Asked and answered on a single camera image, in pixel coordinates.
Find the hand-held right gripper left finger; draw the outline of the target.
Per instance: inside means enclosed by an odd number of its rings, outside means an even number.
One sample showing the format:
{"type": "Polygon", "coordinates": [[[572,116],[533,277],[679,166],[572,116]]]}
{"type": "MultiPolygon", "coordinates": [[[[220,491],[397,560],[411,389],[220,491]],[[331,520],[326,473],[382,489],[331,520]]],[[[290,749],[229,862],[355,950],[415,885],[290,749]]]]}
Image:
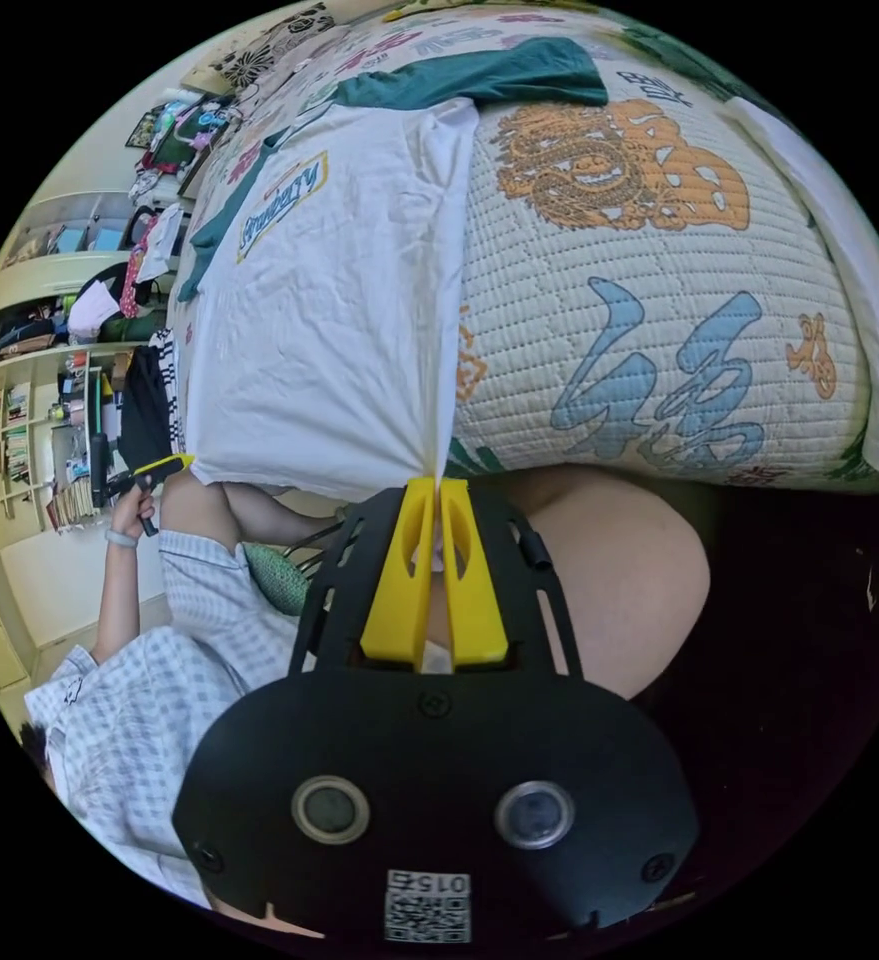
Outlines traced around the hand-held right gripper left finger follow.
{"type": "Polygon", "coordinates": [[[388,668],[422,667],[431,589],[436,485],[414,478],[402,490],[360,640],[364,656],[388,668]]]}

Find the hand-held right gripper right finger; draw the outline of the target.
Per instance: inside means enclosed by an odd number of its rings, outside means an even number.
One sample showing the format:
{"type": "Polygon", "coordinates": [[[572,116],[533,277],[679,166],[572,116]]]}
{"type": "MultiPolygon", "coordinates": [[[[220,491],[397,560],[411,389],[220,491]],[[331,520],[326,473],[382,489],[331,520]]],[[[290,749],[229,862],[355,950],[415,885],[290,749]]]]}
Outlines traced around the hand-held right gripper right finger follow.
{"type": "Polygon", "coordinates": [[[441,481],[440,513],[452,665],[500,664],[508,642],[467,481],[441,481]]]}

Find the person's left hand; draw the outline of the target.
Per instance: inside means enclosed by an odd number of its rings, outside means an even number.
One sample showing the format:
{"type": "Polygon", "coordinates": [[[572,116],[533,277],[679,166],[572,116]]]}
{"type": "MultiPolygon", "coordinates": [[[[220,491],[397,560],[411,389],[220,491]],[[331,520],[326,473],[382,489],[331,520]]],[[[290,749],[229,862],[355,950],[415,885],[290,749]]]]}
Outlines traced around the person's left hand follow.
{"type": "Polygon", "coordinates": [[[119,497],[112,510],[111,533],[108,538],[122,546],[135,547],[146,533],[146,527],[152,523],[154,513],[152,491],[148,487],[133,485],[119,497]]]}

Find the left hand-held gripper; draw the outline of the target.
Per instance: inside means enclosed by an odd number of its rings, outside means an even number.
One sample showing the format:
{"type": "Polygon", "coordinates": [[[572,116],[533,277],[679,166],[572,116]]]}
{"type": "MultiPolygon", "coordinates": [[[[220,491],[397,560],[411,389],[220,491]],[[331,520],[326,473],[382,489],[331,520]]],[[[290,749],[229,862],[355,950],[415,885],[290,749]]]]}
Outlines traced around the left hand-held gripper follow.
{"type": "MultiPolygon", "coordinates": [[[[180,473],[184,470],[187,470],[191,464],[194,462],[194,457],[188,454],[172,454],[168,457],[165,457],[161,460],[157,460],[148,465],[136,470],[133,474],[124,475],[117,484],[114,484],[113,492],[117,496],[118,501],[119,497],[127,492],[133,485],[138,485],[142,488],[148,487],[154,496],[154,485],[162,485],[169,477],[174,476],[177,473],[180,473]]],[[[158,527],[154,522],[152,517],[152,523],[146,527],[146,533],[143,534],[147,537],[154,537],[158,535],[158,527]]],[[[108,535],[111,533],[109,529],[105,536],[108,538],[108,535]]]]}

